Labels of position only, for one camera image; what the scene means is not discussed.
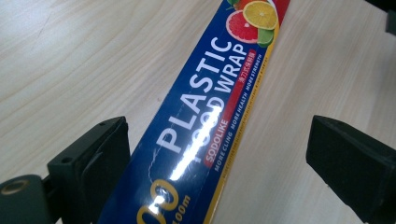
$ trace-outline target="citrus fruit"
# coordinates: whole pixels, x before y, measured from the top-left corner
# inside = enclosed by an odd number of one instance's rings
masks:
[[[233,8],[235,8],[235,10],[242,10],[242,9],[244,9],[245,5],[247,5],[248,3],[252,2],[252,1],[255,1],[255,0],[240,0],[239,2],[233,4]]]
[[[259,29],[257,44],[262,48],[267,48],[274,40],[274,30]]]
[[[225,27],[233,38],[248,44],[257,43],[258,29],[245,20],[243,10],[231,13]]]
[[[244,7],[247,22],[259,29],[274,30],[277,23],[275,9],[266,2],[253,1]]]

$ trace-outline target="black object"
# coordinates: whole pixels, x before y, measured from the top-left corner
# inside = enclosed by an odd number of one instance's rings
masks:
[[[125,117],[94,126],[48,163],[49,176],[0,185],[1,223],[95,223],[130,158]]]
[[[381,8],[388,13],[387,33],[396,35],[396,1],[395,0],[366,0],[370,4]]]
[[[363,222],[396,222],[396,151],[344,122],[314,116],[306,161]]]

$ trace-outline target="wood grain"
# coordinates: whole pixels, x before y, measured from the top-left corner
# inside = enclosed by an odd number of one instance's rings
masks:
[[[126,116],[133,150],[219,3],[2,3],[0,182],[44,177],[104,119]],[[315,114],[396,148],[396,36],[385,22],[361,0],[291,0],[214,223],[361,223],[304,154]]]

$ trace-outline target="wooden table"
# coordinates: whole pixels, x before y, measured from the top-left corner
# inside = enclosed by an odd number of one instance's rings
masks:
[[[126,116],[133,150],[216,1],[0,6],[0,182]],[[362,0],[291,0],[214,223],[361,223],[306,164],[313,115],[396,147],[396,36]]]

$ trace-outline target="box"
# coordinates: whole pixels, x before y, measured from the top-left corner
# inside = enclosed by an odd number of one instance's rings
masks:
[[[220,4],[99,223],[210,223],[289,1]]]

